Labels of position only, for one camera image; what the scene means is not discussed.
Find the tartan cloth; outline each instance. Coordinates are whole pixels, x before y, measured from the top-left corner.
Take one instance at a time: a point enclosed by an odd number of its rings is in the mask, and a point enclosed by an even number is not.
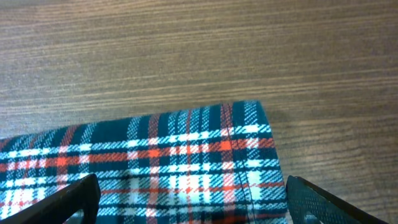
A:
[[[95,173],[97,223],[286,223],[257,101],[74,125],[0,141],[4,219]]]

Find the wooden table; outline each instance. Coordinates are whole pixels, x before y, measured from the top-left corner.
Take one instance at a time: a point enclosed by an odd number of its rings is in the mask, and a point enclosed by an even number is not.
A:
[[[397,1],[0,8],[0,138],[260,99],[285,177],[398,222]]]

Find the red stripe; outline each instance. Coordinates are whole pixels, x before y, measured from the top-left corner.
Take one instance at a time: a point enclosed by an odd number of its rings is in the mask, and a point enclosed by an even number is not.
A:
[[[156,138],[158,135],[158,125],[159,125],[159,114],[154,114],[150,117],[149,125],[148,125],[148,141],[152,138]],[[157,144],[150,145],[148,147],[149,156],[149,166],[150,168],[159,166],[159,150],[157,150]],[[159,188],[159,173],[156,172],[153,176],[150,177],[150,188],[158,189]],[[146,222],[148,224],[157,224],[157,219],[154,214],[156,210],[151,208],[151,205],[155,205],[157,202],[158,192],[149,192],[148,205],[147,205],[147,218]]]
[[[24,205],[33,205],[34,203],[37,203],[37,202],[38,202],[37,199],[34,199],[32,201],[21,201],[21,202],[8,202],[8,203],[0,202],[0,208],[5,205],[7,205],[7,206],[18,205],[18,206],[20,206],[19,209],[21,209]]]
[[[68,159],[67,159],[67,151],[68,151],[68,146],[73,138],[73,134],[75,133],[77,127],[79,127],[79,125],[70,126],[67,129],[67,131],[65,132],[63,139],[61,141],[58,158],[54,158],[54,160],[56,160],[57,176],[60,177],[60,178],[57,178],[57,189],[58,190],[60,190],[64,187],[61,185],[64,182],[64,180],[61,179],[61,177],[62,177],[61,175],[68,174],[69,163],[68,163]]]
[[[11,139],[4,139],[2,141],[0,141],[0,152],[2,151],[2,149],[4,147],[6,147],[6,145],[11,141]]]
[[[135,151],[137,153],[137,157],[140,159],[145,159],[145,158],[158,158],[162,156],[172,156],[173,154],[179,154],[182,149],[187,150],[187,154],[196,154],[196,153],[201,153],[201,152],[220,152],[220,151],[230,151],[231,148],[233,150],[240,150],[244,148],[237,147],[236,144],[233,144],[234,141],[223,141],[223,142],[216,142],[216,143],[210,143],[209,145],[203,144],[203,145],[194,145],[194,146],[176,146],[175,151],[172,151],[171,147],[166,147],[163,149],[156,148],[156,149],[151,149],[151,150],[146,150],[146,151]],[[260,148],[265,148],[264,145],[266,144],[267,146],[273,145],[274,141],[273,139],[260,139],[259,142],[263,142],[262,146],[259,146]],[[227,158],[232,161],[232,158],[230,157],[224,157],[223,159],[227,160]],[[64,167],[66,166],[75,166],[78,165],[80,158],[79,156],[67,156],[66,153],[59,153],[58,157],[56,158],[47,158],[45,167],[40,167],[39,162],[37,162],[34,166],[34,168],[47,168],[47,167]],[[126,152],[111,152],[111,153],[104,153],[104,154],[90,154],[89,155],[89,160],[92,163],[96,162],[118,162],[118,161],[127,161],[127,153]],[[19,161],[16,162],[16,165],[14,166],[14,169],[19,169],[19,163],[25,162],[25,161]],[[7,171],[9,164],[0,164],[0,172],[5,172]]]
[[[190,189],[190,192],[224,192],[225,190],[238,190],[241,188],[248,188],[248,187],[259,187],[259,188],[269,188],[269,187],[283,187],[283,182],[274,182],[274,183],[263,183],[263,184],[242,184],[242,185],[231,185],[227,187],[199,187],[197,189]],[[139,192],[139,193],[174,193],[178,194],[180,192],[186,193],[187,189],[161,189],[161,188],[149,188],[149,189],[109,189],[109,190],[102,190],[102,194],[128,194],[131,192]]]
[[[221,129],[226,129],[228,135],[225,136],[222,140],[224,142],[228,142],[229,145],[226,143],[226,147],[230,147],[231,149],[238,147],[239,144],[237,144],[236,141],[231,140],[231,136],[229,135],[229,130],[232,128],[232,120],[231,120],[231,111],[229,110],[229,104],[223,104],[221,105]],[[233,160],[233,151],[232,150],[226,150],[221,152],[221,160],[223,162],[229,162]],[[223,197],[224,197],[224,203],[230,203],[235,201],[235,194],[234,194],[234,169],[233,166],[226,167],[227,170],[223,169]],[[243,188],[242,184],[239,184],[238,187],[240,189]],[[224,216],[234,216],[234,209],[232,211],[225,211]]]

